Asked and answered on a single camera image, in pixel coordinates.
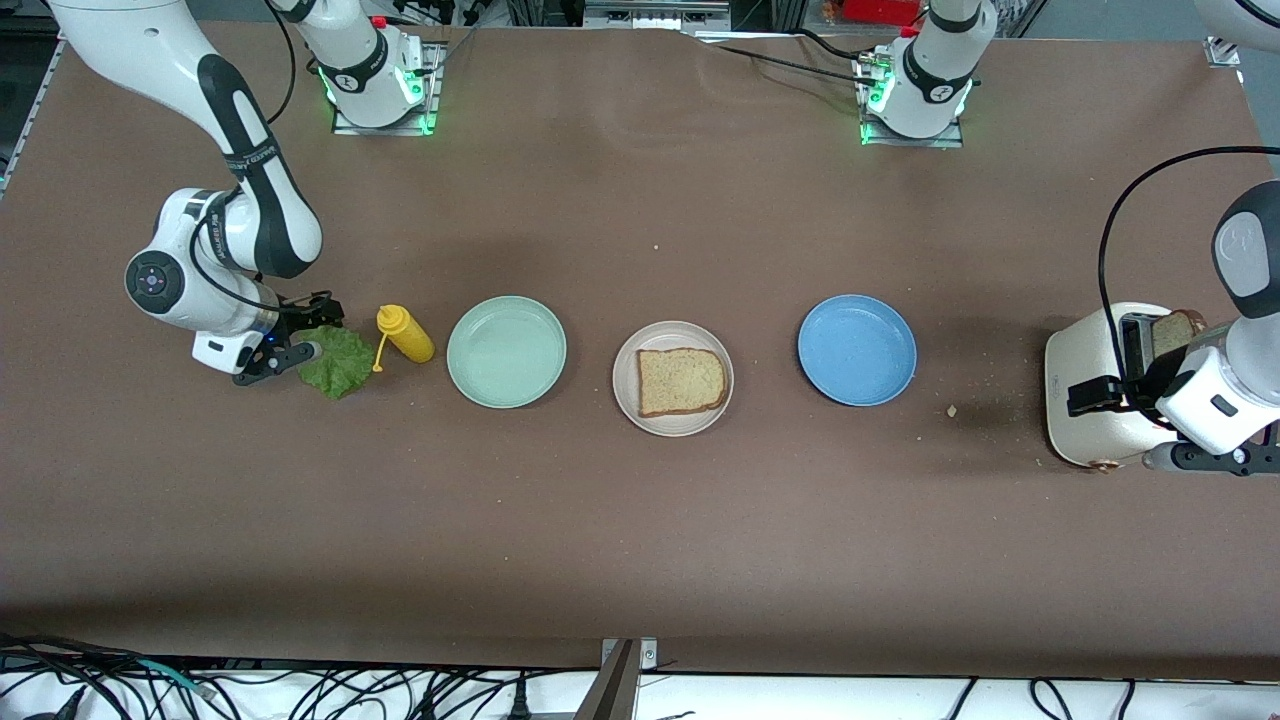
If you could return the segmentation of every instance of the yellow mustard bottle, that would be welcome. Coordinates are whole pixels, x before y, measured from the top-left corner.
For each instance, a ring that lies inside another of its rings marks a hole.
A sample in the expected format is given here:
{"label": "yellow mustard bottle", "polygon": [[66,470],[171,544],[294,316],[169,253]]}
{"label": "yellow mustard bottle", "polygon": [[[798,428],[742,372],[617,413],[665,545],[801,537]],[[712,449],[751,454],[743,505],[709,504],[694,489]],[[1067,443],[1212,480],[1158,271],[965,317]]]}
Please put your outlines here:
{"label": "yellow mustard bottle", "polygon": [[388,338],[415,363],[426,363],[435,355],[435,343],[426,337],[422,325],[399,305],[383,305],[378,309],[378,329],[383,333],[383,340],[378,343],[378,356],[374,357],[375,373],[383,372],[383,346]]}

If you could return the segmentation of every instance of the white floor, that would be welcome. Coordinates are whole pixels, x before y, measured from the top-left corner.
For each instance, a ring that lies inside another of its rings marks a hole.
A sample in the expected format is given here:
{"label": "white floor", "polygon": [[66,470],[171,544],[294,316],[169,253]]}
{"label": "white floor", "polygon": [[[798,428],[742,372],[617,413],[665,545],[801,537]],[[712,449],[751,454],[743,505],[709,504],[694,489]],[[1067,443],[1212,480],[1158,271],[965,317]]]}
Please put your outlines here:
{"label": "white floor", "polygon": [[[224,673],[238,679],[257,682],[280,673],[274,670]],[[370,671],[351,680],[357,687],[367,687],[385,675]],[[197,682],[201,674],[192,675]],[[492,678],[513,678],[513,673],[493,673]],[[0,675],[0,692],[24,679],[24,674]],[[398,687],[379,697],[385,703],[387,717],[407,715],[412,702],[421,697],[430,675],[421,675],[408,688]],[[529,705],[535,714],[572,712],[577,708],[593,674],[568,673],[529,680]],[[285,720],[303,693],[319,682],[315,676],[291,675],[278,682],[260,685],[237,685],[223,682],[223,688],[236,702],[243,720]],[[884,678],[786,678],[786,676],[716,676],[716,675],[646,675],[636,702],[636,720],[669,720],[681,714],[691,720],[776,720],[776,719],[877,719],[877,720],[942,720],[947,717],[956,697],[964,688],[964,679],[884,679]],[[1032,703],[1027,680],[979,680],[969,696],[960,717],[964,720],[1044,720]],[[1078,720],[1114,719],[1125,692],[1123,682],[1060,680],[1061,691],[1071,715]],[[111,688],[136,719],[152,712],[151,693],[145,683],[138,683],[146,707],[138,707],[132,693],[111,683]],[[163,693],[168,688],[157,683]],[[451,696],[438,714],[445,720],[452,702],[471,697],[486,688],[484,683],[471,683]],[[73,687],[60,685],[52,675],[23,683],[0,698],[0,717],[22,719],[38,712],[54,712],[70,696]],[[511,708],[512,689],[490,702],[479,715],[484,720],[503,720]],[[1042,688],[1042,701],[1061,715],[1052,697]],[[374,702],[351,707],[340,715],[334,712],[347,705],[353,693],[338,691],[325,697],[314,714],[306,717],[337,720],[383,720],[383,706]],[[215,701],[230,715],[223,700]],[[449,720],[468,720],[479,703],[461,707]],[[164,698],[169,717],[188,717],[178,694]],[[216,719],[209,707],[200,707],[200,716]],[[1138,683],[1128,720],[1268,720],[1280,714],[1280,687],[1267,684],[1228,683]],[[302,717],[298,712],[294,717]],[[118,720],[101,698],[87,692],[77,720]]]}

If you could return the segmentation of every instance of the blue plate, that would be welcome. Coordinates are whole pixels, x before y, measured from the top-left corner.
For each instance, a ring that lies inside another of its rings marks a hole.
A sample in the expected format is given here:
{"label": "blue plate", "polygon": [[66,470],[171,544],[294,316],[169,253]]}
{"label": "blue plate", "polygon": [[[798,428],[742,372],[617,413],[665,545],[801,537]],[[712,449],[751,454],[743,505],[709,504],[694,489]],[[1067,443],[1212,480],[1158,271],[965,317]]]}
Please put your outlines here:
{"label": "blue plate", "polygon": [[800,366],[836,402],[879,405],[911,383],[915,337],[879,300],[837,295],[819,302],[800,325]]}

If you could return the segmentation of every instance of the lettuce leaf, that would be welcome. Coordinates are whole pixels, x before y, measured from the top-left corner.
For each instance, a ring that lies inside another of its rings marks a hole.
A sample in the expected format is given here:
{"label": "lettuce leaf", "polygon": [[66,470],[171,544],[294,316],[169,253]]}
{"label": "lettuce leaf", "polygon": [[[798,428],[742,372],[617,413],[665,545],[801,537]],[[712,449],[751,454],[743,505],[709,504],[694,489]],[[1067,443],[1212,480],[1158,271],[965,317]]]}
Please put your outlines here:
{"label": "lettuce leaf", "polygon": [[298,366],[302,382],[338,400],[358,389],[372,374],[374,346],[358,334],[333,325],[321,325],[297,333],[300,342],[320,346],[320,356]]}

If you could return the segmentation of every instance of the black cable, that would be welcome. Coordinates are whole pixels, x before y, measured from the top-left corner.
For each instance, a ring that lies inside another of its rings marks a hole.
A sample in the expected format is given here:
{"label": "black cable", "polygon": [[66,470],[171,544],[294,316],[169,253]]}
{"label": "black cable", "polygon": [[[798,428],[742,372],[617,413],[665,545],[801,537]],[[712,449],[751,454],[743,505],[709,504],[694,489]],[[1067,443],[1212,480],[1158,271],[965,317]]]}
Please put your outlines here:
{"label": "black cable", "polygon": [[271,124],[284,114],[284,109],[289,106],[289,100],[293,100],[293,86],[298,82],[298,54],[293,50],[293,38],[289,37],[289,29],[284,27],[284,18],[271,5],[271,0],[262,0],[266,9],[271,12],[271,17],[275,18],[275,24],[280,28],[280,35],[284,36],[284,45],[289,47],[289,87],[284,91],[284,99],[280,100],[280,106],[271,113],[271,117],[266,119],[266,124]]}
{"label": "black cable", "polygon": [[[436,675],[431,678],[430,683],[428,683],[426,694],[424,694],[422,700],[419,701],[417,706],[413,707],[407,720],[436,720],[435,711],[451,694],[457,692],[461,687],[472,680],[490,682],[480,678],[480,675],[483,675],[484,673],[485,670],[467,670],[461,674],[453,674],[448,670],[436,670]],[[435,680],[440,675],[444,675],[449,679],[442,683],[439,688],[435,688]]]}
{"label": "black cable", "polygon": [[525,682],[525,673],[520,673],[520,680],[516,682],[516,697],[511,701],[511,712],[507,714],[507,720],[530,720],[534,714],[529,711],[529,684]]}
{"label": "black cable", "polygon": [[471,714],[471,720],[476,720],[476,717],[480,717],[480,711],[484,710],[484,706],[486,706],[490,702],[493,702],[494,698],[497,698],[498,693],[500,693],[500,692],[502,692],[502,688],[494,688],[494,689],[489,691],[489,697],[484,698],[484,702],[481,702],[479,706],[476,706],[475,712]]}
{"label": "black cable", "polygon": [[1129,183],[1129,187],[1124,188],[1124,192],[1121,192],[1120,197],[1116,199],[1115,205],[1111,206],[1111,213],[1107,214],[1107,222],[1102,227],[1102,238],[1098,241],[1098,295],[1102,297],[1102,311],[1107,319],[1107,331],[1111,333],[1111,351],[1115,355],[1116,375],[1120,378],[1120,391],[1124,395],[1124,400],[1129,402],[1130,410],[1140,411],[1142,415],[1152,423],[1170,430],[1176,430],[1176,428],[1174,428],[1167,420],[1160,418],[1155,410],[1140,407],[1138,405],[1137,388],[1134,388],[1133,383],[1126,378],[1124,369],[1124,351],[1120,348],[1120,332],[1116,329],[1115,313],[1111,310],[1111,295],[1107,292],[1107,246],[1111,242],[1111,228],[1115,225],[1116,215],[1120,214],[1120,208],[1123,208],[1124,201],[1128,200],[1135,190],[1138,190],[1138,186],[1147,182],[1148,178],[1165,168],[1171,168],[1179,163],[1185,163],[1187,160],[1194,160],[1197,158],[1207,158],[1210,155],[1280,155],[1280,147],[1270,145],[1222,145],[1219,147],[1204,147],[1202,150],[1183,152],[1181,155],[1160,163],[1138,176],[1137,179]]}
{"label": "black cable", "polygon": [[797,70],[804,70],[806,73],[813,73],[813,74],[817,74],[817,76],[833,77],[836,79],[842,79],[842,81],[846,81],[846,82],[851,82],[854,85],[876,85],[876,81],[872,79],[872,78],[869,78],[869,77],[854,77],[854,76],[850,76],[850,74],[836,73],[836,72],[832,72],[832,70],[824,70],[822,68],[814,68],[814,67],[810,67],[810,65],[801,65],[800,63],[792,63],[791,60],[783,60],[781,58],[771,58],[768,55],[760,55],[759,53],[751,53],[750,50],[740,50],[737,47],[728,47],[728,46],[718,44],[718,42],[716,44],[716,47],[719,47],[721,50],[723,50],[726,53],[733,53],[735,55],[745,55],[748,58],[754,58],[756,60],[764,60],[765,63],[773,63],[776,65],[782,65],[782,67],[786,67],[786,68],[795,68]]}
{"label": "black cable", "polygon": [[[227,201],[230,201],[230,199],[239,195],[239,192],[241,192],[239,188],[233,190],[232,193],[227,196]],[[207,224],[209,224],[209,214],[206,213],[204,217],[200,218],[200,220],[196,222],[196,227],[192,228],[191,231],[191,245],[187,247],[187,255],[191,258],[191,265],[196,268],[196,273],[200,274],[200,277],[204,278],[205,282],[214,286],[214,290],[221,292],[227,297],[230,297],[232,300],[236,300],[238,302],[243,302],[250,307],[257,307],[259,310],[269,310],[271,313],[280,313],[283,315],[311,315],[312,313],[320,310],[320,304],[316,304],[315,302],[316,300],[328,300],[333,295],[328,290],[320,292],[312,292],[306,299],[307,305],[303,307],[297,307],[294,305],[268,305],[265,302],[250,300],[233,290],[223,287],[205,270],[205,268],[200,264],[200,260],[196,258],[196,243],[200,241],[200,231],[204,229]]]}
{"label": "black cable", "polygon": [[[362,700],[362,701],[360,701],[360,702],[357,702],[355,705],[348,705],[348,706],[343,707],[342,710],[352,710],[352,708],[360,707],[361,705],[365,705],[366,702],[376,702],[378,706],[383,708],[383,720],[387,720],[387,717],[388,717],[388,715],[387,715],[387,703],[383,702],[381,698],[376,698],[376,697],[366,697],[365,700]],[[330,712],[329,715],[325,716],[325,720],[338,720],[338,717],[340,717],[339,712],[340,712],[339,710],[334,710],[333,712]]]}
{"label": "black cable", "polygon": [[[389,673],[385,676],[379,678],[378,680],[374,680],[369,687],[361,688],[358,692],[356,692],[356,694],[352,696],[352,698],[349,701],[347,701],[346,705],[343,705],[338,710],[334,710],[333,712],[330,712],[328,715],[328,717],[329,719],[338,717],[343,712],[346,712],[346,711],[348,711],[348,710],[351,710],[351,708],[361,705],[362,702],[365,702],[366,696],[370,696],[372,693],[384,693],[384,692],[399,688],[402,685],[407,685],[415,678],[421,676],[421,674],[422,674],[422,673],[419,673],[413,678],[406,678],[406,673],[407,673],[407,670],[396,670],[394,673]],[[385,687],[379,687],[379,685],[383,685],[384,683],[389,683],[394,678],[401,678],[401,680],[398,683],[394,683],[394,684],[387,684]]]}
{"label": "black cable", "polygon": [[[1044,683],[1044,685],[1047,685],[1048,689],[1053,693],[1053,697],[1057,698],[1057,705],[1059,707],[1062,708],[1062,715],[1065,717],[1059,717],[1057,715],[1053,715],[1052,712],[1050,712],[1047,707],[1044,707],[1044,703],[1039,701],[1039,694],[1037,693],[1037,688],[1039,687],[1041,683]],[[1066,701],[1062,700],[1062,693],[1057,692],[1057,685],[1053,684],[1053,680],[1050,680],[1048,678],[1033,678],[1032,682],[1027,685],[1027,692],[1032,693],[1032,702],[1036,703],[1036,707],[1038,707],[1041,712],[1043,712],[1052,720],[1074,720],[1071,717],[1071,710],[1066,706]]]}
{"label": "black cable", "polygon": [[[23,670],[10,670],[10,671],[22,673]],[[31,674],[27,675],[26,678],[20,679],[20,680],[18,680],[17,683],[9,685],[4,691],[0,691],[0,697],[4,697],[6,694],[12,693],[13,691],[18,689],[23,683],[28,683],[28,682],[35,680],[36,678],[38,678],[38,676],[42,675],[42,673],[38,673],[38,671],[35,671],[35,670],[26,670],[26,671],[31,673]]]}
{"label": "black cable", "polygon": [[227,707],[229,707],[230,711],[232,711],[230,715],[227,715],[225,712],[223,712],[220,707],[218,707],[216,705],[214,705],[212,700],[206,700],[205,701],[209,705],[209,707],[214,708],[214,712],[216,712],[219,716],[223,717],[223,720],[242,720],[239,710],[236,707],[236,703],[232,701],[232,696],[227,694],[227,691],[224,691],[223,687],[220,684],[218,684],[218,680],[210,680],[207,678],[198,678],[198,679],[195,680],[195,683],[196,684],[212,685],[212,688],[215,691],[218,691],[218,694],[223,696],[223,701],[227,702]]}
{"label": "black cable", "polygon": [[[545,678],[547,675],[556,675],[557,673],[570,673],[570,670],[539,670],[539,671],[534,671],[534,673],[526,674],[524,679],[532,680],[534,678]],[[493,687],[490,689],[486,689],[486,691],[481,691],[481,692],[479,692],[479,693],[476,693],[476,694],[474,694],[474,696],[463,700],[462,702],[454,705],[453,707],[449,708],[448,712],[445,712],[444,715],[440,715],[439,720],[448,720],[448,717],[451,715],[453,715],[458,710],[462,710],[467,705],[471,705],[476,700],[480,700],[481,697],[484,697],[484,696],[486,696],[486,694],[489,694],[492,692],[500,691],[502,688],[504,688],[507,685],[511,685],[511,684],[515,684],[516,682],[518,682],[518,679],[516,679],[516,678],[512,678],[511,680],[500,680],[500,682],[498,682],[495,684],[495,687]]]}
{"label": "black cable", "polygon": [[65,673],[67,675],[70,675],[72,678],[76,678],[77,680],[81,680],[82,683],[84,683],[86,685],[88,685],[93,692],[96,692],[99,696],[101,696],[102,700],[105,700],[106,703],[111,706],[111,710],[114,710],[120,716],[122,720],[132,720],[129,717],[129,712],[124,708],[123,705],[120,705],[120,700],[118,697],[115,697],[115,693],[113,693],[109,688],[106,688],[105,685],[102,685],[101,683],[99,683],[96,679],[91,678],[88,674],[81,671],[77,667],[73,667],[70,665],[64,664],[60,660],[55,660],[51,656],[46,656],[45,653],[42,653],[38,650],[36,650],[31,643],[28,643],[28,642],[26,642],[26,641],[23,641],[20,638],[14,638],[13,635],[8,635],[8,634],[0,634],[0,638],[3,638],[4,642],[6,642],[6,643],[14,643],[14,644],[19,644],[19,646],[24,647],[37,660],[40,660],[41,662],[49,665],[54,670],[56,670],[59,673]]}
{"label": "black cable", "polygon": [[978,676],[969,678],[969,684],[960,691],[960,697],[956,698],[955,706],[951,708],[951,714],[947,715],[947,720],[956,720],[960,717],[960,711],[964,710],[964,701],[969,700],[969,693],[973,692],[973,687],[978,684]]}
{"label": "black cable", "polygon": [[832,55],[835,55],[837,58],[844,58],[846,60],[856,60],[858,55],[861,54],[861,53],[850,53],[849,50],[841,50],[840,47],[836,47],[835,45],[827,42],[827,38],[824,38],[823,36],[818,35],[817,32],[813,32],[812,29],[809,29],[806,27],[797,27],[794,31],[791,31],[791,35],[803,35],[803,36],[808,37],[809,40],[817,42],[818,47],[822,47],[827,53],[831,53]]}
{"label": "black cable", "polygon": [[1129,712],[1129,703],[1133,702],[1133,692],[1138,689],[1138,682],[1133,678],[1125,680],[1129,687],[1124,692],[1124,700],[1120,701],[1120,710],[1116,712],[1116,720],[1124,720],[1124,716]]}

